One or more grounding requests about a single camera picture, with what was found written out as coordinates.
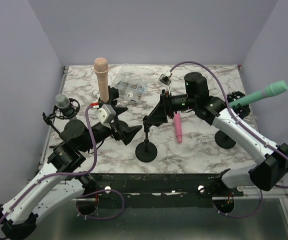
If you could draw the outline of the beige microphone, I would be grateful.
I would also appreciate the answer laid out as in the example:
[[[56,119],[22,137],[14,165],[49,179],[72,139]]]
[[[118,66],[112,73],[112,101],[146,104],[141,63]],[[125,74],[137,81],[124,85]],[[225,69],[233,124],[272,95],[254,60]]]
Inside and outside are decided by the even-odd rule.
[[[97,76],[100,99],[106,103],[109,100],[108,91],[108,62],[103,57],[98,57],[94,60],[94,72]]]

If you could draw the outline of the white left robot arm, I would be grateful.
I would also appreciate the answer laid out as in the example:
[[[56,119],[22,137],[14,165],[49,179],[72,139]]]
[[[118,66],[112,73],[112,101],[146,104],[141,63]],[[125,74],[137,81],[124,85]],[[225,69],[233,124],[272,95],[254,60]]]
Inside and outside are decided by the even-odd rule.
[[[78,197],[90,197],[95,190],[90,172],[97,163],[97,143],[113,136],[129,144],[140,125],[129,127],[118,120],[125,107],[95,106],[100,122],[70,120],[59,133],[56,146],[37,175],[15,197],[0,204],[0,232],[4,239],[24,240],[52,210]]]

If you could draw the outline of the black desk mic stand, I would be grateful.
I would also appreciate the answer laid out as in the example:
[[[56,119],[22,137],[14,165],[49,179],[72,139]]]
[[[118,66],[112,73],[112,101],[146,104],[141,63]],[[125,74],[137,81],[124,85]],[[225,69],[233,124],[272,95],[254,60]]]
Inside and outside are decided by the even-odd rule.
[[[150,125],[146,123],[148,116],[143,118],[143,129],[145,132],[145,139],[139,143],[135,149],[136,158],[143,163],[150,163],[157,157],[157,147],[149,141],[148,133]]]
[[[101,107],[103,104],[111,105],[111,106],[117,106],[117,99],[119,98],[119,91],[118,89],[114,87],[108,86],[108,91],[109,91],[109,100],[107,102],[103,102],[101,99],[99,99],[99,107]],[[110,127],[110,124],[113,121],[116,121],[118,119],[118,116],[115,117],[108,125],[104,125],[106,127]]]

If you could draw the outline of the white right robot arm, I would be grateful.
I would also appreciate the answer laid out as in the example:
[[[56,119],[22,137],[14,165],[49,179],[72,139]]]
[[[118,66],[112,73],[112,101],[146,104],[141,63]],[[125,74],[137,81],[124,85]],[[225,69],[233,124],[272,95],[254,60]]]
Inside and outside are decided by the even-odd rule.
[[[226,169],[218,175],[214,191],[225,196],[233,188],[256,186],[269,191],[288,172],[288,145],[276,144],[262,136],[234,114],[226,103],[209,94],[206,78],[199,72],[185,75],[186,93],[174,96],[163,90],[159,103],[145,116],[143,124],[148,132],[151,126],[160,126],[175,112],[193,110],[195,115],[214,126],[239,144],[254,160],[255,164],[240,169]]]

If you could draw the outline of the pink microphone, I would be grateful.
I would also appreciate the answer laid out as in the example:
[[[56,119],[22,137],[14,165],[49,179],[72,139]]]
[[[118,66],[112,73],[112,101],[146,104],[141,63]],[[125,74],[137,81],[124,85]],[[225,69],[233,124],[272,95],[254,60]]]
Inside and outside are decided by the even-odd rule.
[[[174,114],[173,121],[174,121],[175,135],[177,138],[177,142],[181,144],[182,143],[182,127],[181,127],[180,114],[178,112]]]

